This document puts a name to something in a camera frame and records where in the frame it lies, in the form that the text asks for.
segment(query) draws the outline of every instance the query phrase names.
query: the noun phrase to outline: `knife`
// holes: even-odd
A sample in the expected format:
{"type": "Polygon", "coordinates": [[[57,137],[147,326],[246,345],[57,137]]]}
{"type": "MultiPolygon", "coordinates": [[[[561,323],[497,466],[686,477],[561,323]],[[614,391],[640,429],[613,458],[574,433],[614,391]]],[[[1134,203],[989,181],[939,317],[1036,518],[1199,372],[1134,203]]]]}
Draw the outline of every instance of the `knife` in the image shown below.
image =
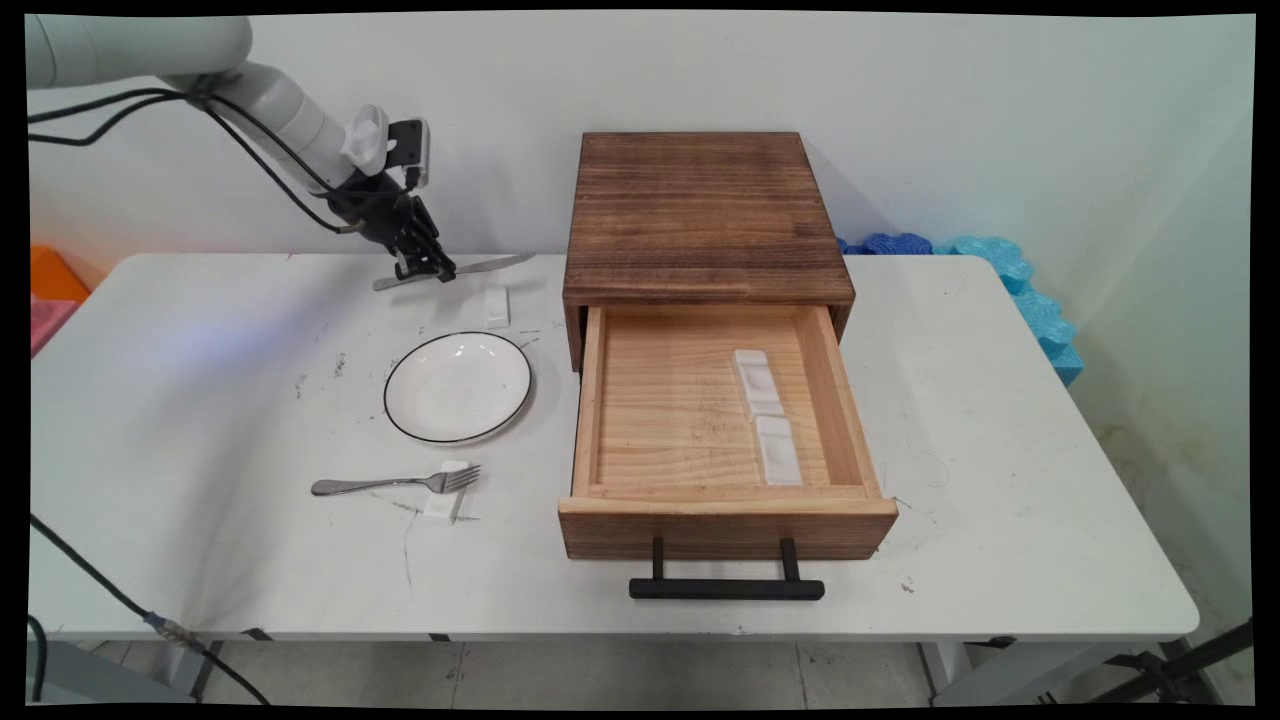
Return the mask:
{"type": "MultiPolygon", "coordinates": [[[[489,270],[500,270],[503,268],[509,268],[512,265],[518,265],[518,264],[524,263],[525,260],[529,260],[530,258],[532,258],[532,255],[512,255],[509,258],[498,258],[498,259],[494,259],[494,260],[485,260],[483,263],[472,263],[470,265],[463,265],[463,266],[453,270],[453,274],[465,275],[465,274],[468,274],[468,273],[488,273],[489,270]]],[[[425,281],[425,279],[430,279],[430,278],[434,278],[434,277],[436,277],[436,275],[429,275],[426,273],[422,273],[420,275],[411,275],[411,277],[404,278],[404,279],[399,279],[399,278],[379,278],[379,279],[374,281],[374,290],[375,291],[387,290],[389,287],[396,287],[398,284],[406,284],[406,283],[411,283],[411,282],[416,282],[416,281],[425,281]]]]}

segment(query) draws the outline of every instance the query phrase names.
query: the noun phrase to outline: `orange object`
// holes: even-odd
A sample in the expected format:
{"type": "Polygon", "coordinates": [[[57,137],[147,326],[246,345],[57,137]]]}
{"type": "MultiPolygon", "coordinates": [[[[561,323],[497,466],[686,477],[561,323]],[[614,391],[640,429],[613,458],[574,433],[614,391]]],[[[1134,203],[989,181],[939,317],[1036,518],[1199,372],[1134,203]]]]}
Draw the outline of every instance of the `orange object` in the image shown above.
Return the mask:
{"type": "Polygon", "coordinates": [[[88,288],[52,247],[31,246],[31,293],[41,300],[84,302],[88,288]]]}

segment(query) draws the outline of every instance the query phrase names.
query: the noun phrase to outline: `wooden cabinet top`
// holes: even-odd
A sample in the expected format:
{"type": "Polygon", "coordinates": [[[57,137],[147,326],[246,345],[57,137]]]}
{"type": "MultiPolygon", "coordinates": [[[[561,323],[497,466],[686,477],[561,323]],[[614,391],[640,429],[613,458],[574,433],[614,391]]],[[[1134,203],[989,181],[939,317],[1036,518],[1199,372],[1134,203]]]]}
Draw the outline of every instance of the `wooden cabinet top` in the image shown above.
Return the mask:
{"type": "Polygon", "coordinates": [[[797,133],[584,133],[566,306],[852,300],[797,133]]]}

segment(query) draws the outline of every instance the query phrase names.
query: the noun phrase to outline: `pink object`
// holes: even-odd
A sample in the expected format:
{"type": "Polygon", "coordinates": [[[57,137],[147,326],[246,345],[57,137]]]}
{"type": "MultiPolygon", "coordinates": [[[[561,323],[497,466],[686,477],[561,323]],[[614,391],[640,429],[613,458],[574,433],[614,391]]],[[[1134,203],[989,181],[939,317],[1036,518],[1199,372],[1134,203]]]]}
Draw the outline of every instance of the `pink object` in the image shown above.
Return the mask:
{"type": "Polygon", "coordinates": [[[31,296],[31,356],[35,357],[40,348],[54,337],[58,328],[63,327],[67,318],[76,311],[76,302],[70,300],[40,300],[31,296]]]}

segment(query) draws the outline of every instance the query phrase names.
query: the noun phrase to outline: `cable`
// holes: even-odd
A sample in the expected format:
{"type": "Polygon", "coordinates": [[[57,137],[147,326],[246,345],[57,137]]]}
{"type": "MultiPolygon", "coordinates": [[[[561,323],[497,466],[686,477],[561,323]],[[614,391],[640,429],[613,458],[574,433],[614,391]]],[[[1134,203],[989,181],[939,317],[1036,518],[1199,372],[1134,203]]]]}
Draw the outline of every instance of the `cable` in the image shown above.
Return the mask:
{"type": "Polygon", "coordinates": [[[36,633],[36,679],[31,684],[31,702],[40,702],[45,694],[45,665],[49,662],[49,638],[36,616],[27,614],[27,624],[36,633]]]}
{"type": "Polygon", "coordinates": [[[285,142],[283,140],[280,140],[280,136],[278,136],[274,132],[271,132],[271,128],[266,127],[262,123],[262,120],[259,120],[253,115],[248,114],[247,110],[244,110],[239,105],[232,102],[230,100],[223,97],[221,95],[210,95],[209,97],[211,100],[216,100],[218,102],[221,102],[223,105],[227,105],[228,108],[230,108],[232,110],[234,110],[237,114],[239,114],[239,117],[242,117],[246,120],[248,120],[250,123],[252,123],[253,127],[256,127],[257,129],[260,129],[264,133],[266,133],[266,136],[270,137],[276,145],[279,145],[280,149],[284,150],[284,152],[288,154],[288,156],[294,163],[298,164],[298,167],[301,167],[303,170],[306,170],[306,173],[308,176],[311,176],[311,179],[316,181],[316,184],[319,184],[320,187],[323,187],[326,191],[326,195],[347,195],[347,196],[351,196],[351,197],[396,197],[398,195],[408,195],[408,192],[411,191],[411,188],[407,188],[407,187],[397,190],[397,191],[390,191],[390,192],[388,192],[388,191],[340,190],[340,188],[333,187],[332,184],[326,183],[324,181],[324,178],[320,177],[315,170],[312,170],[311,167],[307,165],[302,160],[302,158],[300,158],[298,154],[293,151],[292,147],[289,147],[288,145],[285,145],[285,142]]]}
{"type": "Polygon", "coordinates": [[[84,147],[87,145],[93,145],[99,141],[106,131],[115,127],[115,123],[123,120],[124,118],[137,113],[138,110],[146,108],[147,105],[155,105],[156,102],[169,102],[170,100],[178,100],[182,95],[161,95],[159,97],[151,97],[148,100],[142,100],[141,102],[134,102],[128,108],[120,110],[119,113],[111,115],[105,123],[102,123],[96,131],[93,131],[88,137],[59,137],[56,135],[35,135],[27,133],[28,142],[51,142],[54,145],[70,145],[73,147],[84,147]]]}
{"type": "Polygon", "coordinates": [[[82,102],[79,105],[72,105],[70,108],[63,108],[60,110],[50,110],[47,113],[36,113],[35,115],[27,115],[27,124],[42,123],[45,120],[56,120],[58,118],[65,118],[69,115],[78,115],[79,113],[87,113],[88,110],[96,110],[99,108],[105,108],[120,100],[128,100],[131,97],[143,97],[146,95],[168,95],[174,97],[182,97],[182,94],[177,90],[166,90],[164,87],[142,87],[138,90],[129,90],[125,92],[116,92],[115,95],[109,95],[106,97],[92,100],[90,102],[82,102]]]}
{"type": "Polygon", "coordinates": [[[218,123],[219,126],[221,126],[221,128],[224,131],[227,131],[227,135],[232,136],[232,138],[237,143],[239,143],[239,146],[242,149],[244,149],[244,152],[248,152],[250,158],[252,158],[253,161],[257,163],[257,167],[262,168],[262,172],[266,173],[268,176],[270,176],[271,179],[275,181],[275,184],[280,186],[280,190],[283,190],[284,193],[289,196],[289,200],[292,200],[294,205],[297,205],[300,209],[302,209],[302,211],[306,213],[307,217],[310,217],[317,224],[320,224],[325,229],[333,231],[333,232],[335,232],[338,234],[346,234],[346,233],[356,232],[361,227],[364,227],[364,224],[365,224],[364,220],[361,220],[361,222],[358,222],[358,223],[356,223],[353,225],[343,225],[343,227],[326,223],[320,215],[316,215],[311,210],[311,208],[307,208],[301,200],[298,200],[298,196],[294,195],[292,190],[289,190],[289,186],[284,184],[284,181],[280,179],[280,176],[275,174],[275,170],[273,170],[270,168],[270,165],[266,164],[266,160],[262,160],[262,158],[257,152],[255,152],[252,147],[248,146],[248,142],[246,142],[244,138],[241,137],[241,135],[238,132],[236,132],[234,129],[232,129],[232,126],[227,120],[224,120],[221,117],[218,115],[218,113],[215,113],[215,111],[212,111],[212,110],[210,110],[207,108],[205,109],[205,113],[209,114],[209,117],[212,118],[215,123],[218,123]]]}
{"type": "Polygon", "coordinates": [[[88,573],[88,577],[91,577],[95,580],[97,580],[97,584],[100,584],[104,588],[106,588],[106,592],[111,593],[111,596],[115,597],[115,600],[119,600],[125,607],[128,607],[129,610],[132,610],[134,615],[137,615],[138,618],[142,618],[143,620],[147,618],[147,615],[150,615],[150,612],[147,612],[146,610],[142,610],[141,605],[138,605],[137,602],[133,602],[132,600],[129,600],[129,596],[127,596],[123,592],[120,592],[120,588],[115,587],[115,584],[111,583],[111,580],[108,580],[101,573],[97,571],[96,568],[93,568],[92,565],[90,565],[88,560],[84,560],[83,557],[81,557],[81,553],[76,552],[76,548],[73,548],[72,546],[67,544],[67,541],[64,541],[63,538],[58,537],[58,533],[55,533],[54,530],[49,529],[49,525],[41,523],[40,518],[36,518],[35,512],[31,514],[31,527],[36,528],[37,530],[40,530],[40,534],[42,534],[46,538],[49,538],[49,542],[54,543],[54,547],[56,547],[58,550],[63,551],[63,553],[67,555],[67,557],[70,557],[72,562],[79,565],[81,570],[84,570],[86,573],[88,573]]]}
{"type": "MultiPolygon", "coordinates": [[[[146,623],[146,624],[151,625],[152,628],[155,628],[156,633],[159,633],[161,637],[164,637],[165,639],[170,639],[170,642],[174,642],[174,639],[173,639],[174,635],[180,637],[183,639],[183,642],[180,642],[178,644],[180,644],[183,647],[195,648],[197,652],[200,652],[200,655],[205,656],[206,659],[209,659],[219,670],[221,670],[223,673],[227,673],[227,675],[230,679],[233,679],[237,683],[239,683],[241,687],[244,688],[246,691],[248,691],[248,693],[251,696],[253,696],[253,698],[257,700],[260,703],[262,703],[262,705],[271,705],[270,702],[266,701],[266,697],[264,697],[262,693],[257,692],[257,688],[255,688],[252,684],[250,684],[250,682],[246,680],[239,673],[232,670],[225,662],[223,662],[221,660],[219,660],[218,656],[215,656],[212,652],[210,652],[207,647],[205,647],[204,644],[201,644],[200,641],[195,639],[195,637],[192,637],[191,633],[187,632],[186,628],[183,628],[182,625],[178,625],[177,623],[173,623],[172,620],[165,620],[164,618],[160,618],[155,612],[147,612],[146,610],[142,609],[141,605],[138,605],[137,602],[133,602],[129,598],[129,596],[127,596],[123,592],[120,592],[120,588],[115,587],[115,584],[111,583],[111,580],[108,580],[101,573],[97,571],[96,568],[93,568],[92,565],[90,565],[88,560],[84,560],[83,557],[81,557],[81,553],[76,552],[76,550],[72,546],[67,544],[67,541],[64,541],[63,538],[60,538],[58,536],[58,533],[55,533],[54,530],[51,530],[49,528],[49,525],[41,523],[40,518],[36,518],[35,512],[31,514],[31,527],[36,528],[37,530],[40,530],[40,534],[45,536],[49,539],[49,542],[54,543],[54,547],[56,547],[58,550],[63,551],[63,553],[67,555],[67,557],[72,559],[72,562],[79,565],[81,570],[84,570],[86,573],[88,573],[88,575],[91,578],[93,578],[95,580],[97,580],[97,584],[100,584],[104,588],[106,588],[106,592],[111,593],[115,597],[115,600],[119,600],[122,603],[124,603],[124,606],[128,607],[129,610],[132,610],[138,618],[142,618],[143,623],[146,623]]],[[[32,618],[31,615],[27,615],[27,623],[28,624],[36,623],[36,626],[37,628],[40,626],[40,623],[36,621],[36,619],[32,618]]],[[[38,642],[38,638],[42,637],[42,635],[44,635],[44,629],[37,630],[37,633],[36,633],[37,642],[38,642]]],[[[32,700],[38,700],[35,696],[36,696],[36,692],[38,692],[41,689],[41,685],[44,684],[44,679],[45,679],[44,670],[40,666],[37,666],[36,688],[35,688],[35,692],[32,692],[32,700]]]]}
{"type": "Polygon", "coordinates": [[[253,698],[257,700],[260,703],[262,703],[262,705],[271,705],[270,702],[268,702],[266,697],[262,696],[262,693],[257,692],[257,688],[255,688],[253,685],[251,685],[250,682],[246,680],[244,678],[242,678],[239,673],[237,673],[236,670],[232,670],[229,665],[227,665],[225,662],[223,662],[221,660],[219,660],[216,655],[214,655],[212,652],[209,651],[209,648],[201,647],[200,648],[200,653],[204,655],[205,657],[207,657],[209,661],[212,662],[215,667],[218,667],[223,673],[227,673],[228,678],[230,678],[230,679],[236,680],[237,683],[239,683],[241,687],[244,688],[246,691],[248,691],[248,694],[253,696],[253,698]]]}

